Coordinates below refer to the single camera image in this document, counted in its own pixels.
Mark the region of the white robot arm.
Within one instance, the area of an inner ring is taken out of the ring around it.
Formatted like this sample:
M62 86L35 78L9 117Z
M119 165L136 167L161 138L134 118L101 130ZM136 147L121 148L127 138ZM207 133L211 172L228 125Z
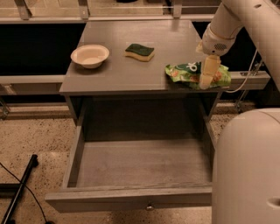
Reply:
M223 55L245 28L273 81L280 80L280 12L270 0L221 0L200 49ZM223 129L213 158L212 224L280 224L280 109L242 113Z

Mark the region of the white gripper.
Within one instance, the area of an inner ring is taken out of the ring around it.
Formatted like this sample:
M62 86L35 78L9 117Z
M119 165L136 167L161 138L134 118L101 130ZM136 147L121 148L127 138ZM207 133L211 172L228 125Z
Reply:
M202 40L196 46L196 53L208 54L201 65L201 74L199 77L199 88L208 89L216 75L223 56L228 53L234 44L234 38L221 38L217 36L211 29L209 24L203 34Z

